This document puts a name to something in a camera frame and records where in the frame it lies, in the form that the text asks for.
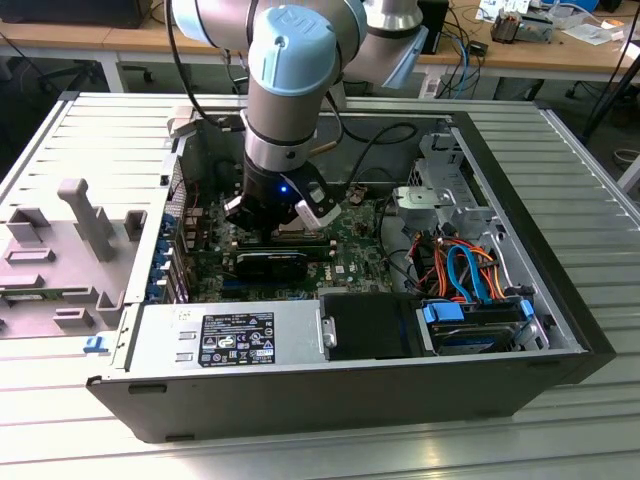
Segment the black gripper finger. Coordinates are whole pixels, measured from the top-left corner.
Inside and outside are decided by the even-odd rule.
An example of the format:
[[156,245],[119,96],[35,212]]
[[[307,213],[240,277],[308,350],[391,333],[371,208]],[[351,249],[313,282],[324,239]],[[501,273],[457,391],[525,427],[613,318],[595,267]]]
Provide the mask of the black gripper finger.
[[299,234],[299,216],[289,215],[271,232],[271,239],[293,237]]
[[224,205],[225,219],[260,240],[271,237],[273,225],[268,210],[253,196],[242,193]]

